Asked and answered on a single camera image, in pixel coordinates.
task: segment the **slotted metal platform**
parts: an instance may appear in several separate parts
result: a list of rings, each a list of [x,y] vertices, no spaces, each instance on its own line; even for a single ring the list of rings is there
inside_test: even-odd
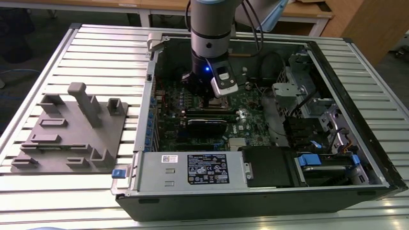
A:
[[[15,175],[12,159],[29,136],[44,93],[64,100],[71,82],[84,82],[100,102],[115,96],[129,104],[116,164],[129,164],[147,75],[147,39],[153,31],[187,34],[184,30],[83,25],[69,29],[41,76],[0,139],[0,229],[36,227],[64,229],[406,229],[409,191],[381,201],[368,201],[330,214],[233,218],[204,221],[135,222],[111,194],[111,175]],[[237,36],[252,36],[237,33]],[[269,38],[311,38],[267,35]],[[376,73],[354,44],[338,38],[313,38],[344,87],[404,177],[409,180],[409,112]],[[119,180],[119,188],[127,180]]]

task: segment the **power supply label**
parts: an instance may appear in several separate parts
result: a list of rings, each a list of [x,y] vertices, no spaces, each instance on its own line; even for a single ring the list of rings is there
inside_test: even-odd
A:
[[[188,155],[188,183],[229,183],[228,160],[225,154]]]

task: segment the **barcode sticker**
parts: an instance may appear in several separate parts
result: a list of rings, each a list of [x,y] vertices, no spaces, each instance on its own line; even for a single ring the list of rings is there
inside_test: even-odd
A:
[[[177,155],[161,155],[163,163],[177,163]]]
[[[324,15],[324,14],[319,14],[317,17],[319,17],[319,18],[332,18],[330,15]]]
[[[127,6],[127,7],[136,7],[136,4],[119,4],[120,6]]]

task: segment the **blue latch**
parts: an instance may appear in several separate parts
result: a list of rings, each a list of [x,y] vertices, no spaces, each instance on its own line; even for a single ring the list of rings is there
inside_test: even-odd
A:
[[[319,154],[304,154],[299,157],[300,166],[321,165]]]
[[[319,144],[315,140],[311,140],[312,144],[317,147],[317,149],[322,148],[322,145]]]
[[[352,155],[350,158],[352,158],[352,161],[353,161],[354,165],[358,165],[361,163],[358,155]]]
[[[149,137],[152,135],[152,129],[147,129],[147,136]]]
[[[125,179],[127,178],[127,170],[125,169],[112,170],[112,178],[113,179]]]

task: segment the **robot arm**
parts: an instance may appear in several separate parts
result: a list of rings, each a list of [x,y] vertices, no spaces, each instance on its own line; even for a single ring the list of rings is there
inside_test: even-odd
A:
[[[276,7],[280,0],[260,2],[264,4],[257,6],[263,8]],[[235,14],[240,15],[236,8],[241,3],[243,0],[191,0],[192,72],[183,77],[183,82],[195,94],[208,99],[239,90],[228,46]]]

